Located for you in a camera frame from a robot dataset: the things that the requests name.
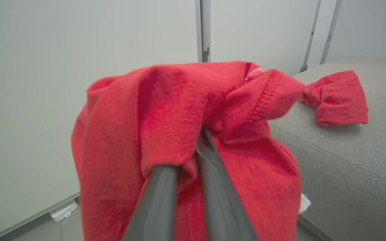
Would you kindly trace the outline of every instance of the tile floor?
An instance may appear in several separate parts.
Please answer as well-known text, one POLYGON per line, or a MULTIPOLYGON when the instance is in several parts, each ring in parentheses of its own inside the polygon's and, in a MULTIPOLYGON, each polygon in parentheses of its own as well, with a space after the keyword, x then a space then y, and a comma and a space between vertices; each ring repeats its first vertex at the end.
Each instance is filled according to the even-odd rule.
MULTIPOLYGON (((0 241, 83 241, 80 207, 71 217, 58 223, 53 221, 49 214, 43 215, 1 237, 0 241)), ((298 223, 296 241, 320 241, 320 239, 298 223)))

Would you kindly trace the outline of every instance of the black object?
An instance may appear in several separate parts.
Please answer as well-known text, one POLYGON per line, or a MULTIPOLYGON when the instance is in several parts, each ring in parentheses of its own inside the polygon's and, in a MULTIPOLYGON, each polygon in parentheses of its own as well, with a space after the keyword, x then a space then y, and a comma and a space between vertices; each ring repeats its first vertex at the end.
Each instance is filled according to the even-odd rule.
MULTIPOLYGON (((196 158, 202 175, 209 240, 258 241, 206 127, 199 135, 196 158)), ((122 241, 174 239, 177 176, 174 166, 153 169, 122 241)))

